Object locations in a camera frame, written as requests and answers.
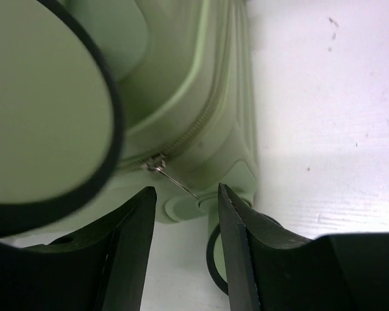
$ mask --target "white floor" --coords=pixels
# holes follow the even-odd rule
[[[389,231],[389,0],[249,0],[257,208],[307,237]],[[207,220],[156,224],[142,311],[229,311]]]

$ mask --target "black plastic part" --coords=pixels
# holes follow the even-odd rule
[[[309,240],[219,187],[231,311],[389,310],[389,233]]]
[[[210,234],[209,241],[207,242],[206,264],[213,282],[215,282],[216,286],[218,286],[222,292],[228,295],[229,294],[228,284],[218,272],[215,264],[214,250],[215,250],[216,240],[219,237],[219,234],[220,234],[220,227],[219,225],[217,225],[212,231],[212,233]]]
[[[146,188],[47,246],[0,243],[0,310],[138,311],[155,212]]]
[[[56,0],[37,0],[65,23],[78,37],[95,61],[106,83],[112,102],[113,130],[112,141],[100,167],[77,188],[59,197],[42,202],[23,204],[0,204],[0,237],[22,233],[55,222],[81,208],[105,185],[121,155],[124,137],[124,119],[121,99],[108,65],[98,47],[82,26]]]

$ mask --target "zipper pull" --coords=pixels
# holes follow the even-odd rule
[[[161,175],[165,176],[168,180],[170,180],[172,183],[174,183],[176,186],[183,189],[188,195],[194,197],[197,200],[199,199],[188,188],[184,187],[181,183],[179,183],[173,177],[168,175],[168,173],[164,172],[164,169],[166,168],[166,162],[165,162],[165,156],[163,154],[159,154],[155,157],[151,157],[150,159],[148,159],[148,161],[146,163],[143,164],[142,167],[146,172],[149,172],[149,173],[158,172],[158,173],[160,173]]]

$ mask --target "black rubber wheel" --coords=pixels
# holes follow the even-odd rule
[[[214,228],[214,230],[212,231],[212,234],[209,237],[209,241],[207,242],[206,264],[213,282],[215,282],[215,284],[219,287],[220,290],[222,290],[226,295],[228,295],[229,294],[228,284],[218,272],[215,264],[215,257],[213,256],[216,240],[219,234],[220,234],[220,226],[217,225],[216,228]]]
[[[56,0],[37,0],[44,10],[52,12],[64,23],[88,50],[98,68],[101,79],[106,84],[112,105],[112,138],[104,159],[99,167],[76,188],[59,196],[27,203],[0,203],[0,237],[15,235],[37,227],[53,223],[83,207],[92,200],[107,183],[117,168],[121,157],[125,121],[117,84],[99,48],[79,22]]]

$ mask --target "suitcase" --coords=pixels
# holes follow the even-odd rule
[[[252,206],[257,150],[244,1],[67,3],[118,83],[126,117],[124,151],[94,200],[22,236],[74,231],[148,185],[158,193],[156,220],[162,223],[210,215],[210,228],[215,227],[219,183]]]

